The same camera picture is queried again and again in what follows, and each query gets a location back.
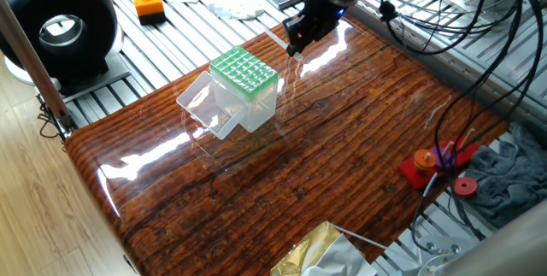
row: metal pole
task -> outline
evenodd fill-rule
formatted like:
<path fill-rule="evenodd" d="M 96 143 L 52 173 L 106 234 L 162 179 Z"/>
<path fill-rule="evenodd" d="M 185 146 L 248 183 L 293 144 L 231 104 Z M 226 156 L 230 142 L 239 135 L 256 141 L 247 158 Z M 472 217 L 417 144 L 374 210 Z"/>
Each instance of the metal pole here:
<path fill-rule="evenodd" d="M 31 76 L 32 81 L 38 87 L 45 103 L 57 119 L 68 115 L 68 109 L 62 101 L 59 92 L 53 86 L 51 78 L 45 71 L 44 65 L 38 58 L 32 44 L 26 37 L 19 21 L 6 0 L 0 0 L 0 33 L 6 38 L 9 46 L 17 55 L 23 67 Z"/>
<path fill-rule="evenodd" d="M 547 200 L 511 221 L 436 276 L 547 275 Z"/>

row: red plastic part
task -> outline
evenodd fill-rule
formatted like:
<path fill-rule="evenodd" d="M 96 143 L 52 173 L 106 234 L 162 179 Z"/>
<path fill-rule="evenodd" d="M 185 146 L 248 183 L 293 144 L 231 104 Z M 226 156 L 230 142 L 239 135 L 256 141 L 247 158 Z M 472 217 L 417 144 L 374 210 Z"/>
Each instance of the red plastic part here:
<path fill-rule="evenodd" d="M 477 181 L 469 177 L 461 177 L 456 179 L 454 183 L 454 192 L 462 198 L 472 197 L 477 193 Z"/>
<path fill-rule="evenodd" d="M 440 146 L 446 147 L 446 145 L 450 141 L 455 142 L 456 139 L 457 139 L 457 136 L 454 136 L 453 138 L 450 138 L 449 140 L 441 143 Z M 469 165 L 469 162 L 471 161 L 471 157 L 477 151 L 479 151 L 479 148 L 477 148 L 477 146 L 474 144 L 470 144 L 464 151 L 460 152 L 458 156 L 456 157 L 456 165 L 458 170 L 465 169 Z M 408 159 L 407 161 L 399 165 L 399 171 L 403 174 L 403 177 L 410 183 L 412 188 L 414 188 L 417 191 L 422 190 L 424 187 L 426 187 L 431 177 L 435 174 L 435 170 L 430 170 L 426 173 L 420 172 L 418 168 L 416 168 L 416 166 L 414 165 L 414 158 Z"/>

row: wooden floor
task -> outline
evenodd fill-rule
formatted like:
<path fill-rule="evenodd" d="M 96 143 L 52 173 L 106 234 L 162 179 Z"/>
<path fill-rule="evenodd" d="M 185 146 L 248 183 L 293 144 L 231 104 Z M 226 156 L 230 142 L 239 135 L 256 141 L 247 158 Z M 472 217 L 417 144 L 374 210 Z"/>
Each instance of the wooden floor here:
<path fill-rule="evenodd" d="M 135 275 L 38 113 L 0 53 L 0 275 Z"/>

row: gold foil packet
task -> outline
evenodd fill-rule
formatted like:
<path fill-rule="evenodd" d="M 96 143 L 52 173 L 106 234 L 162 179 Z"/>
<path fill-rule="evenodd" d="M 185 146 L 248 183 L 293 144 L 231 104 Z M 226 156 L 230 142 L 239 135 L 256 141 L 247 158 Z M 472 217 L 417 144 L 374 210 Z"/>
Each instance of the gold foil packet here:
<path fill-rule="evenodd" d="M 303 267 L 314 266 L 340 234 L 328 221 L 321 223 L 272 268 L 270 275 L 300 276 Z"/>

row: plastic lid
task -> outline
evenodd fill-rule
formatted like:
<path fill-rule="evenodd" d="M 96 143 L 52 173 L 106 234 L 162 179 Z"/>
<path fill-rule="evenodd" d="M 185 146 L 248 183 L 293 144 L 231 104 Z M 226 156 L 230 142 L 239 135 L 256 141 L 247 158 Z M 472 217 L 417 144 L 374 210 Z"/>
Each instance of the plastic lid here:
<path fill-rule="evenodd" d="M 177 97 L 177 103 L 219 139 L 224 139 L 248 111 L 241 99 L 214 81 L 208 72 L 199 74 Z"/>
<path fill-rule="evenodd" d="M 271 83 L 277 82 L 277 72 L 241 46 L 213 60 L 211 72 L 218 74 L 247 99 L 255 97 Z"/>

